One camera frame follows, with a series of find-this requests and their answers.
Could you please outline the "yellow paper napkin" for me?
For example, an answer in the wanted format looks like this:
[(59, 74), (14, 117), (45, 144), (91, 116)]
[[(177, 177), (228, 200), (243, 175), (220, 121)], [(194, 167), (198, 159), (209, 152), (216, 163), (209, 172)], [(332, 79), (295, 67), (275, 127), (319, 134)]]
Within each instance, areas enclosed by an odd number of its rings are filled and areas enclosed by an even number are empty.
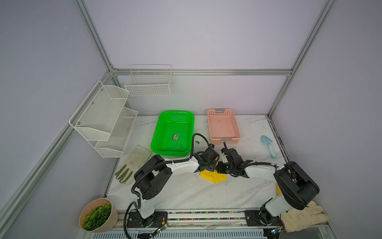
[(214, 172), (204, 170), (200, 173), (200, 177), (213, 183), (220, 183), (227, 180), (225, 174), (219, 174), (216, 170)]

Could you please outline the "pink plastic basket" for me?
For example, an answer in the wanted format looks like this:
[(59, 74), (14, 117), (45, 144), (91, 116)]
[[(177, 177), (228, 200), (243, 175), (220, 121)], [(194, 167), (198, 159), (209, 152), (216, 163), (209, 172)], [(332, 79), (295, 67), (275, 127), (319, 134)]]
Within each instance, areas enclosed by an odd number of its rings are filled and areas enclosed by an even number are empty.
[(208, 124), (213, 144), (237, 144), (241, 134), (233, 109), (209, 109)]

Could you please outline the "green plastic basket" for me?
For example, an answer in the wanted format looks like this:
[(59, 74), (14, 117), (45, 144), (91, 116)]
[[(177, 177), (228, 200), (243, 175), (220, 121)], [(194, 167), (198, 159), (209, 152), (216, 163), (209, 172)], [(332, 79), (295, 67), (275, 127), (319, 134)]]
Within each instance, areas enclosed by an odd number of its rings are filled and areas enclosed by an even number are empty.
[(162, 156), (186, 157), (191, 152), (195, 115), (187, 111), (165, 111), (158, 117), (151, 150)]

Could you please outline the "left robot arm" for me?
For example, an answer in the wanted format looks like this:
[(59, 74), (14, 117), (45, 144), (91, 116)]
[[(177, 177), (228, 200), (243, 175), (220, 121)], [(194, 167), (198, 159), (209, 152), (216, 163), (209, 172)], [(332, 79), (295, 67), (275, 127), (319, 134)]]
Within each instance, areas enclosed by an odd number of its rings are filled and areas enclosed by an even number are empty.
[(128, 239), (131, 236), (127, 231), (127, 217), (131, 212), (136, 211), (144, 226), (150, 226), (156, 213), (154, 198), (162, 191), (172, 175), (204, 170), (214, 172), (220, 160), (220, 154), (204, 135), (194, 133), (192, 139), (195, 136), (200, 136), (205, 140), (208, 146), (206, 150), (195, 153), (192, 142), (191, 152), (187, 157), (166, 159), (160, 154), (155, 154), (134, 174), (135, 182), (131, 187), (131, 193), (137, 196), (137, 201), (130, 203), (123, 218), (123, 230)]

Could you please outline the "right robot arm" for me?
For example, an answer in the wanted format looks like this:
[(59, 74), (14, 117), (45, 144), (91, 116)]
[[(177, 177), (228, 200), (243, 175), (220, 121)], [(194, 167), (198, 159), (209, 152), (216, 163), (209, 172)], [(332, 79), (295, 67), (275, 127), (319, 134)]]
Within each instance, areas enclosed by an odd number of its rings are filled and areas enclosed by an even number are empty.
[(291, 209), (303, 210), (308, 207), (320, 192), (318, 185), (294, 161), (289, 161), (282, 167), (269, 162), (244, 161), (233, 148), (222, 149), (227, 162), (219, 162), (218, 173), (233, 177), (259, 178), (274, 182), (281, 190), (281, 195), (266, 201), (259, 210), (257, 221), (269, 226), (277, 217)]

